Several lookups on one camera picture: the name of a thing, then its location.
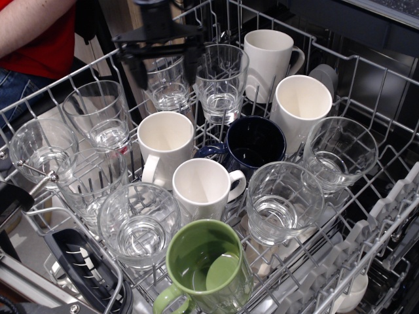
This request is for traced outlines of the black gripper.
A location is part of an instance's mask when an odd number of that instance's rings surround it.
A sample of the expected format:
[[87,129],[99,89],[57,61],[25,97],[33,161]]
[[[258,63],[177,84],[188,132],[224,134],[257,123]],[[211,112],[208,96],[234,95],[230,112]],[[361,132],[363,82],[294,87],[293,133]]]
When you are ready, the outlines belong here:
[[[189,84],[196,79],[197,64],[205,51],[201,27],[174,22],[171,6],[174,1],[134,1],[139,7],[142,26],[122,33],[113,42],[126,52],[140,58],[183,55],[184,76]],[[139,88],[148,87],[147,69],[143,60],[128,56],[129,70]]]

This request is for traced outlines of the person forearm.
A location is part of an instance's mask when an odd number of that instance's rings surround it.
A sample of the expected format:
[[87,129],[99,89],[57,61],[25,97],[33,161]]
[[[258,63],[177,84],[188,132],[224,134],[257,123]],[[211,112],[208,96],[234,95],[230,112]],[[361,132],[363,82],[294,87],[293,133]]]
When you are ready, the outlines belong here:
[[10,2],[1,10],[1,57],[36,39],[74,4],[72,0]]

